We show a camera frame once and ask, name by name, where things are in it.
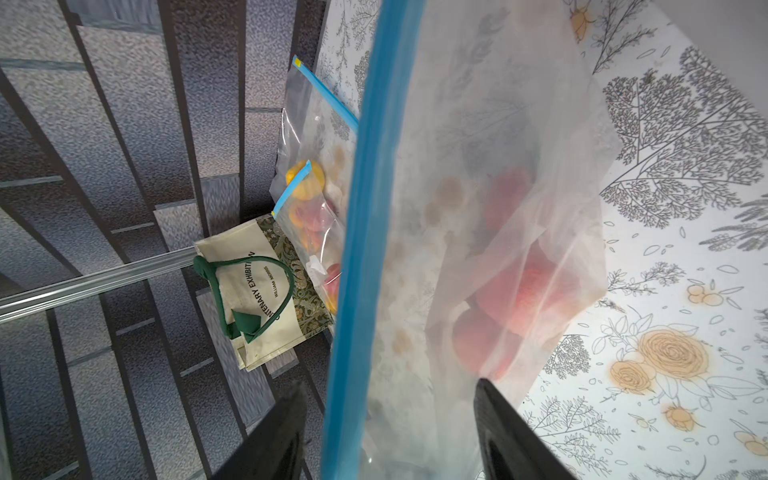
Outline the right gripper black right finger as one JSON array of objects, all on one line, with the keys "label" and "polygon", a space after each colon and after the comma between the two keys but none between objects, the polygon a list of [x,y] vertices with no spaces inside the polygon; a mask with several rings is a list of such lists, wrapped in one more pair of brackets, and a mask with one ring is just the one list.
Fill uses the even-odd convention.
[{"label": "right gripper black right finger", "polygon": [[474,414],[486,479],[574,479],[488,379],[476,384]]}]

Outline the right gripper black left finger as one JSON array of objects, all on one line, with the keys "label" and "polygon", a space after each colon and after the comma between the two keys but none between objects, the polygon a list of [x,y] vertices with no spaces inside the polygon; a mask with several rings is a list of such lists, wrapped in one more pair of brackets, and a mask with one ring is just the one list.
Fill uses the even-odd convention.
[{"label": "right gripper black left finger", "polygon": [[213,479],[299,479],[306,418],[306,391],[296,384],[276,401]]}]

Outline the pink peach with leaf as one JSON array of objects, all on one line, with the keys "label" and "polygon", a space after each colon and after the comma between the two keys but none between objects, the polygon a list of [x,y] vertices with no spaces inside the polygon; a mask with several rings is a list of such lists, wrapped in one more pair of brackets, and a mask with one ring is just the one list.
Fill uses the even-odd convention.
[{"label": "pink peach with leaf", "polygon": [[289,219],[298,229],[301,245],[309,253],[318,253],[334,224],[335,214],[323,198],[317,197],[292,204]]}]

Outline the yellow peach green leaf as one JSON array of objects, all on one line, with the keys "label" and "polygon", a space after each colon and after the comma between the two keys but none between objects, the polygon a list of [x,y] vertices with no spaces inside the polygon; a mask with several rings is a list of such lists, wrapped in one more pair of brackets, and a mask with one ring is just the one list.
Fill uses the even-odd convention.
[{"label": "yellow peach green leaf", "polygon": [[285,174],[285,181],[290,195],[301,201],[320,196],[325,187],[322,167],[311,160],[301,161],[292,166]]}]

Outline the clear zip-top bag blue zipper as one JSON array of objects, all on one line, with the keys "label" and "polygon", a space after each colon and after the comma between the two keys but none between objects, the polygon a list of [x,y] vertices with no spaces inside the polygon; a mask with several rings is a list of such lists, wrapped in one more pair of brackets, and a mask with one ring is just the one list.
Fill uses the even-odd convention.
[{"label": "clear zip-top bag blue zipper", "polygon": [[358,119],[305,62],[293,57],[287,75],[276,173],[270,185],[278,200],[294,171],[310,161],[324,175],[323,196],[347,222]]}]

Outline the large pink peach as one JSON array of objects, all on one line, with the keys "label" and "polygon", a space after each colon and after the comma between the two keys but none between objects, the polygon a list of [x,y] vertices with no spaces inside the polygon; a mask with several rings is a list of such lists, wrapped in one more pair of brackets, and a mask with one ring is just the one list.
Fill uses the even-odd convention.
[{"label": "large pink peach", "polygon": [[533,243],[524,265],[521,259],[513,262],[480,288],[475,298],[496,323],[523,335],[539,313],[571,297],[578,287],[572,274],[559,270]]}]

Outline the wrinkled yellow red peach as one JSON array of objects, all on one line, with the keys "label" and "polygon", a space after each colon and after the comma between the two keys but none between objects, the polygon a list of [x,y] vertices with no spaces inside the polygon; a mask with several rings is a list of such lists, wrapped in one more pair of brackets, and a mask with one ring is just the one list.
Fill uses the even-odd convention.
[{"label": "wrinkled yellow red peach", "polygon": [[519,208],[532,188],[528,171],[509,168],[496,175],[490,184],[484,208],[485,226],[489,231],[499,231]]}]

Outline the white plastic mesh basket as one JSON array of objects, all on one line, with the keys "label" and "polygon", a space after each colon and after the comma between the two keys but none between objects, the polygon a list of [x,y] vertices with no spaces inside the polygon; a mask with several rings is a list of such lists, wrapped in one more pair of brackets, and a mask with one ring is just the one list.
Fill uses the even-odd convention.
[{"label": "white plastic mesh basket", "polygon": [[767,113],[767,3],[658,1],[658,8]]}]

